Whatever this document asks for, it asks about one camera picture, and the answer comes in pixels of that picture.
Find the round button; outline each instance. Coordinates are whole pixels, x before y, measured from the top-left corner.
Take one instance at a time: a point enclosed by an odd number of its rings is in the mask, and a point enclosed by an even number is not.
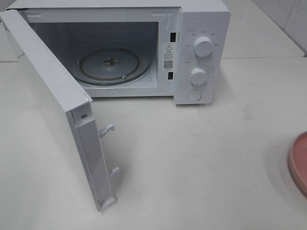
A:
[[[207,80],[207,71],[203,68],[195,68],[190,75],[190,81],[193,85],[202,85]]]
[[[211,54],[213,50],[213,43],[208,36],[202,36],[194,42],[194,52],[199,57],[205,57]]]
[[[201,91],[199,90],[191,90],[188,92],[187,97],[190,101],[198,101],[201,98]]]

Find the qr code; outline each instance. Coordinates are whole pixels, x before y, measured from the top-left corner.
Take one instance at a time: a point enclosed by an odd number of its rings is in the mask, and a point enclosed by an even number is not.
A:
[[[164,61],[164,68],[165,69],[172,69],[173,68],[173,61]]]

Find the pink bowl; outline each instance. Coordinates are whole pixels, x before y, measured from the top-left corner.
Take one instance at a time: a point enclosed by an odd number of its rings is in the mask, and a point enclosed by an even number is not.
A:
[[[307,195],[307,132],[301,133],[293,141],[289,165],[294,181]]]

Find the control panel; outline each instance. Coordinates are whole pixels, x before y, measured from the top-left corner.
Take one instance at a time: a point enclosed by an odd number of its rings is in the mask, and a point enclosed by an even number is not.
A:
[[[176,104],[212,101],[229,18],[227,11],[183,13]]]

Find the white knob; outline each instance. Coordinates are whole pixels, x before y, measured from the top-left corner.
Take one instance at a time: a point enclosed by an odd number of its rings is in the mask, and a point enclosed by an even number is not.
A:
[[[213,50],[213,43],[208,36],[202,36],[194,42],[194,52],[199,57],[205,57],[211,54]]]
[[[195,68],[190,75],[190,81],[193,85],[202,85],[207,80],[207,71],[203,68]]]

